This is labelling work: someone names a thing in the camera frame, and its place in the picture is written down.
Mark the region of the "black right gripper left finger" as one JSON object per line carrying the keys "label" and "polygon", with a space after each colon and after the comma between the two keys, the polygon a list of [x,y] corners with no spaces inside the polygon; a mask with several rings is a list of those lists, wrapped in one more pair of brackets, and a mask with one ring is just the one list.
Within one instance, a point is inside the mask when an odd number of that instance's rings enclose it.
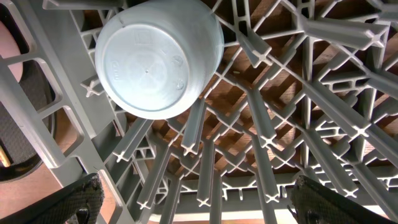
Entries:
{"label": "black right gripper left finger", "polygon": [[96,223],[104,201],[97,173],[89,174],[28,207],[1,219],[1,224]]}

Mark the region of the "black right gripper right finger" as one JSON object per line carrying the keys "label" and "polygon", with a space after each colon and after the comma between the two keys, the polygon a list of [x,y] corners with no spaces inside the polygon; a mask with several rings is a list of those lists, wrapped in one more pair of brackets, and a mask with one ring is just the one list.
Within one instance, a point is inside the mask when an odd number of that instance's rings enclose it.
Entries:
{"label": "black right gripper right finger", "polygon": [[290,199],[298,224],[396,224],[304,175],[297,177]]}

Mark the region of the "light blue plastic cup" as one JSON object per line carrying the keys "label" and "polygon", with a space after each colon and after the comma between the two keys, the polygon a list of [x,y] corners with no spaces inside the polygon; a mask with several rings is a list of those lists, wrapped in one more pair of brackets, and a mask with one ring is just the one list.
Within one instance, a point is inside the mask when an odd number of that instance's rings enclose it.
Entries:
{"label": "light blue plastic cup", "polygon": [[189,109],[215,74],[224,37],[198,0],[146,1],[112,17],[99,33],[95,67],[122,109],[167,119]]}

